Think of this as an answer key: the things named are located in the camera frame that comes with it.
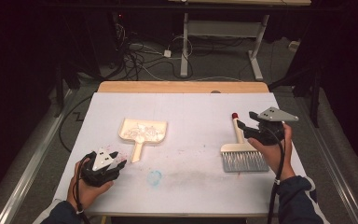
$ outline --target wooden table edge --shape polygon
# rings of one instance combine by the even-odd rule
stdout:
[[[266,93],[264,82],[105,81],[98,92],[132,93]]]

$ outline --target brush handle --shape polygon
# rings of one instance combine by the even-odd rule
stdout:
[[[243,138],[243,132],[242,130],[238,127],[238,114],[237,113],[233,113],[232,114],[232,123],[234,124],[234,131],[235,134],[237,135],[237,142],[240,144],[245,143],[244,138]]]

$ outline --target dustpan handle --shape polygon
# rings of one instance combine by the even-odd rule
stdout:
[[[135,142],[135,146],[132,152],[131,162],[136,162],[141,159],[142,145],[143,145],[142,143]]]

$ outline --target hand brush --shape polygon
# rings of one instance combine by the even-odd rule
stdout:
[[[232,114],[237,144],[225,144],[220,151],[226,173],[233,172],[267,172],[269,166],[263,154],[244,141],[242,130],[237,125],[238,114]]]

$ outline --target cable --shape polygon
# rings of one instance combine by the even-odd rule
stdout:
[[[80,201],[80,192],[79,192],[79,182],[81,179],[81,168],[83,167],[83,163],[86,160],[87,156],[83,157],[83,159],[80,161],[78,167],[77,167],[77,173],[76,173],[76,182],[74,184],[74,187],[72,189],[73,195],[74,195],[74,199],[76,202],[76,206],[77,206],[77,214],[83,219],[85,224],[90,224],[89,219],[87,218],[86,214],[84,213],[84,208],[83,205]]]
[[[138,33],[138,32],[131,32],[133,35],[139,35],[139,36],[142,36],[143,38],[142,39],[145,39],[145,40],[151,40],[153,43],[156,43],[160,46],[162,46],[163,48],[165,48],[167,46],[167,44],[165,43],[166,41],[163,40],[163,39],[158,39],[156,37],[153,37],[151,35],[147,35],[147,34],[141,34],[141,33]]]
[[[61,142],[61,145],[65,148],[66,151],[68,151],[69,153],[72,152],[72,149],[70,149],[62,140],[62,126],[63,124],[65,123],[66,119],[68,119],[69,115],[72,114],[72,112],[78,107],[80,106],[81,104],[83,104],[84,102],[86,102],[88,99],[91,99],[92,98],[92,95],[83,99],[82,101],[80,101],[79,103],[77,103],[77,105],[74,106],[74,108],[72,108],[66,115],[65,117],[63,118],[61,124],[60,124],[60,127],[58,128],[58,136],[60,138],[60,142]]]
[[[131,47],[131,45],[135,45],[135,46],[142,46],[140,49],[137,49],[137,50],[134,50],[134,51],[140,51],[141,49],[143,49],[143,48],[147,48],[147,49],[152,49],[153,51],[140,51],[140,52],[142,52],[142,53],[151,53],[151,54],[159,54],[159,55],[162,55],[162,53],[160,53],[160,52],[158,52],[156,49],[153,49],[153,48],[151,48],[151,47],[148,47],[148,46],[146,46],[146,45],[144,45],[144,44],[142,44],[142,45],[140,45],[140,44],[130,44],[130,47]]]
[[[204,57],[204,56],[207,56],[207,55],[210,55],[212,54],[216,49],[224,49],[224,48],[228,48],[228,47],[237,47],[239,46],[244,39],[246,38],[243,38],[243,37],[239,37],[239,38],[235,38],[234,42],[230,43],[230,44],[226,44],[226,43],[223,43],[221,41],[228,41],[228,39],[222,39],[220,38],[221,40],[220,41],[217,41],[217,40],[214,40],[210,37],[207,37],[207,38],[201,38],[199,36],[195,36],[195,35],[190,35],[189,37],[193,37],[195,39],[198,39],[198,40],[201,40],[201,41],[204,41],[204,42],[207,42],[209,43],[211,46],[197,46],[196,44],[193,44],[193,49],[196,49],[196,48],[208,48],[210,47],[211,49],[207,52],[207,53],[204,53],[204,54],[197,54],[197,53],[193,53],[194,55],[196,56],[199,56],[199,57]]]
[[[275,181],[274,181],[274,185],[272,186],[272,190],[271,190],[271,195],[270,195],[270,199],[269,199],[269,209],[268,209],[268,219],[267,219],[267,223],[270,224],[272,221],[272,216],[274,213],[274,204],[275,204],[275,196],[277,194],[278,188],[279,188],[279,179],[281,178],[281,174],[282,174],[282,169],[283,169],[283,163],[284,163],[284,155],[286,152],[286,139],[283,138],[283,142],[284,142],[284,147],[282,146],[281,141],[278,139],[278,137],[275,135],[275,133],[270,130],[267,127],[263,127],[265,130],[267,130],[277,141],[277,144],[281,150],[281,159],[279,162],[279,166],[278,166],[278,170],[277,170],[277,174],[275,177]]]
[[[126,64],[126,66],[125,66],[126,76],[123,77],[123,79],[126,78],[127,80],[134,80],[134,79],[132,79],[132,78],[135,77],[135,80],[136,80],[136,81],[139,80],[139,72],[140,72],[140,70],[138,70],[138,69],[140,69],[139,64],[142,64],[143,61],[142,61],[142,60],[139,60],[139,59],[138,59],[138,56],[140,56],[140,57],[142,58],[142,60],[145,59],[143,56],[141,56],[141,55],[139,55],[139,54],[136,54],[136,53],[134,53],[134,55],[131,54],[130,51],[126,54],[126,58],[124,59],[125,64]]]
[[[190,42],[189,39],[184,38],[182,35],[179,35],[179,36],[175,37],[175,38],[171,41],[171,44],[173,44],[173,41],[175,41],[175,40],[177,40],[177,39],[179,39],[179,38],[184,39],[185,41],[187,41],[188,44],[190,44],[190,53],[188,53],[187,57],[190,56],[191,53],[193,52],[193,45],[191,44],[191,42]]]
[[[122,25],[120,25],[120,24],[116,24],[116,26],[118,26],[119,28],[121,28],[120,29],[120,31],[119,31],[119,35],[118,35],[118,39],[122,39],[121,40],[121,44],[119,45],[120,47],[124,44],[124,40],[127,38],[126,37],[126,30],[124,29],[124,27],[122,26]]]
[[[224,79],[230,79],[230,80],[243,82],[242,80],[237,79],[235,77],[204,77],[204,78],[199,78],[199,79],[195,79],[195,80],[191,80],[191,81],[202,81],[202,80],[208,80],[208,79],[214,79],[214,78],[224,78]]]

